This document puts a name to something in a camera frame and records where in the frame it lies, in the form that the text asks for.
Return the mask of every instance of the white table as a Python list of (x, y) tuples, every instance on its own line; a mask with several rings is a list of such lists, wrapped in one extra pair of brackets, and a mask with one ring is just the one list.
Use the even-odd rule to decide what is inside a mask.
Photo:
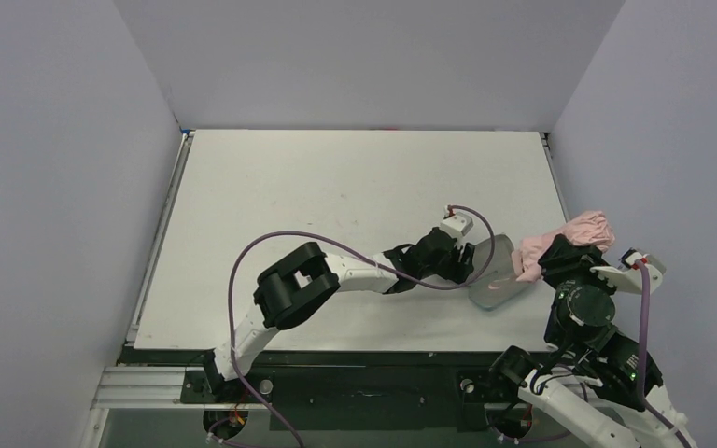
[[(516, 244), (565, 222), (538, 133), (196, 131), (134, 346), (205, 349), (226, 341), (230, 269), (257, 236), (313, 231), (371, 255), (415, 243), (448, 203), (485, 214)], [(486, 236), (475, 220), (469, 241)], [(238, 318), (254, 306), (257, 275), (302, 243), (277, 238), (249, 253), (236, 280)], [(337, 294), (268, 348), (542, 350), (552, 298), (538, 284), (485, 312), (465, 290)]]

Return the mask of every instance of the screw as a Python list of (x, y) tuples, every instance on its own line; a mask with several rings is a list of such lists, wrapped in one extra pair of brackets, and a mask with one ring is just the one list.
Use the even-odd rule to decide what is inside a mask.
[(274, 384), (271, 382), (271, 380), (260, 381), (260, 393), (262, 395), (268, 395), (271, 393), (272, 390), (274, 390)]
[(466, 392), (467, 394), (470, 394), (474, 391), (474, 384), (473, 381), (466, 378), (465, 380), (460, 382), (460, 390)]

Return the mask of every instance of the pink cloth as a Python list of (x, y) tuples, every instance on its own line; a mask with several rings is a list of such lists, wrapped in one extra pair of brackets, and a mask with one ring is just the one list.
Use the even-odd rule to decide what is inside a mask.
[(517, 281), (534, 283), (540, 280), (542, 268), (537, 264), (559, 233), (574, 245), (595, 245), (606, 252), (614, 244), (614, 231), (603, 212), (583, 212), (564, 226), (542, 236), (529, 236), (521, 241), (521, 248), (513, 252), (513, 267)]

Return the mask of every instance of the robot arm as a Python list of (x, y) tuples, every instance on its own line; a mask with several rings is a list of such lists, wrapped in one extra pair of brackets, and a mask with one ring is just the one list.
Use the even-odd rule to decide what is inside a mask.
[[(377, 265), (393, 266), (416, 279), (431, 275), (462, 283), (473, 271), (474, 246), (464, 244), (471, 230), (468, 215), (449, 213), (438, 227), (415, 245), (400, 245), (372, 257), (375, 266), (349, 256), (322, 252), (317, 243), (306, 243), (258, 277), (254, 293), (257, 306), (251, 307), (235, 329), (235, 358), (246, 373), (257, 355), (280, 330), (302, 324), (333, 294), (369, 291), (395, 294), (412, 289), (410, 280), (381, 270)], [(237, 378), (230, 342), (212, 354), (211, 384)]]
[[(613, 268), (596, 248), (573, 246), (558, 235), (540, 259), (543, 279), (555, 289), (545, 331), (545, 341), (555, 351), (541, 365), (523, 349), (510, 347), (491, 368), (492, 384), (506, 387), (519, 400), (548, 413), (591, 447), (696, 447), (685, 429), (685, 415), (675, 411), (669, 401), (661, 371), (647, 356), (644, 378), (639, 378), (639, 345), (612, 323), (615, 307), (611, 294), (617, 290), (641, 293), (641, 274), (634, 267), (637, 261), (649, 269), (650, 289), (654, 290), (666, 271), (655, 257), (631, 249), (623, 255), (622, 266)], [(572, 363), (571, 372), (600, 399), (607, 400), (625, 426), (550, 381), (557, 363)], [(674, 425), (673, 429), (647, 409), (637, 395), (638, 381), (644, 382), (645, 401)]]

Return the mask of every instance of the white wall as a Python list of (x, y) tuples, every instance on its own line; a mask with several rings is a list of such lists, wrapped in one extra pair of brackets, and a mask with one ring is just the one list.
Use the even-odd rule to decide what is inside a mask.
[[(668, 267), (651, 353), (717, 446), (717, 2), (628, 0), (551, 135), (569, 210), (600, 208)], [(623, 303), (637, 334), (638, 301)]]
[(109, 0), (0, 1), (0, 447), (77, 444), (178, 143)]
[(195, 128), (551, 130), (623, 0), (115, 0)]

